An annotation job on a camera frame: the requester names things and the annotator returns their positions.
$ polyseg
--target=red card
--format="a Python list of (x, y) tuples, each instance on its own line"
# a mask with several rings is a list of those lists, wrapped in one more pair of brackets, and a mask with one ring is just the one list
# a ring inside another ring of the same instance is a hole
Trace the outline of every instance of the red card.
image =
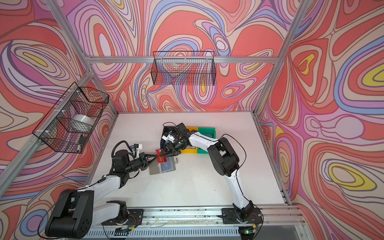
[(156, 154), (157, 154), (157, 162), (158, 163), (161, 163), (161, 162), (167, 162), (167, 157), (160, 157), (160, 153), (161, 153), (162, 149), (157, 149), (156, 150)]

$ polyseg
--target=white tabletop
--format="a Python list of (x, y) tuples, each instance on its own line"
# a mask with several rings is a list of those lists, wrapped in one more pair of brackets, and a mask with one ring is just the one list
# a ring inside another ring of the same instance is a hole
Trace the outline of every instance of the white tabletop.
[[(130, 145), (143, 144), (143, 151), (155, 154), (160, 148), (164, 122), (183, 122), (190, 127), (215, 127), (216, 137), (227, 133), (242, 144), (247, 160), (239, 173), (249, 198), (254, 204), (283, 204), (283, 198), (262, 141), (249, 112), (233, 113), (132, 113), (119, 114), (91, 183), (111, 168), (111, 151), (116, 143), (126, 140)], [(226, 137), (240, 158), (244, 152), (230, 137)], [(126, 149), (121, 144), (117, 150)], [(231, 205), (233, 200), (223, 176), (214, 169), (208, 154), (180, 154), (176, 170), (149, 175), (149, 170), (128, 180), (95, 203), (123, 200), (128, 207), (173, 207)]]

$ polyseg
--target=patterned wallpaper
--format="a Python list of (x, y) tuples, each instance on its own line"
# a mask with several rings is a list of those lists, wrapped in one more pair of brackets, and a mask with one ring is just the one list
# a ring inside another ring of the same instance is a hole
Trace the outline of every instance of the patterned wallpaper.
[[(298, 5), (287, 0), (65, 0), (86, 54), (212, 50), (276, 56)], [(117, 111), (253, 110), (271, 64), (217, 64), (215, 86), (153, 86), (151, 64), (94, 64)]]
[(384, 1), (315, 0), (258, 113), (315, 239), (384, 239)]
[[(84, 74), (43, 2), (0, 1), (0, 174), (44, 114)], [(84, 184), (111, 121), (106, 109), (82, 154), (56, 153), (46, 145), (38, 149), (0, 198), (0, 240), (38, 239), (38, 224), (60, 192)]]

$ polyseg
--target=colorful wall panel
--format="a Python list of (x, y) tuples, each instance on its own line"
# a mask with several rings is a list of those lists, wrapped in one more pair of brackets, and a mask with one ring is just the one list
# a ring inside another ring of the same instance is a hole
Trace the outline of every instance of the colorful wall panel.
[(384, 239), (384, 2), (315, 0), (258, 116), (315, 239)]
[[(0, 2), (0, 174), (44, 114), (84, 74), (43, 2)], [(38, 149), (0, 198), (1, 240), (39, 238), (38, 223), (60, 192), (84, 184), (111, 122), (106, 109), (82, 154), (56, 153), (46, 145)]]
[(152, 56), (159, 50), (214, 50), (217, 56), (276, 56), (298, 1), (64, 0), (90, 56)]
[(93, 68), (117, 111), (250, 111), (272, 64), (231, 63), (215, 86), (153, 85), (151, 64), (97, 63)]

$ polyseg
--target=wire basket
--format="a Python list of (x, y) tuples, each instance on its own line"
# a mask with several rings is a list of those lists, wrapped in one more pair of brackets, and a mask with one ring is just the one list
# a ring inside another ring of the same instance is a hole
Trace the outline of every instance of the wire basket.
[(37, 127), (33, 134), (55, 152), (82, 153), (108, 102), (107, 93), (77, 86), (53, 121), (40, 135)]
[(155, 51), (151, 76), (154, 85), (215, 85), (213, 51)]

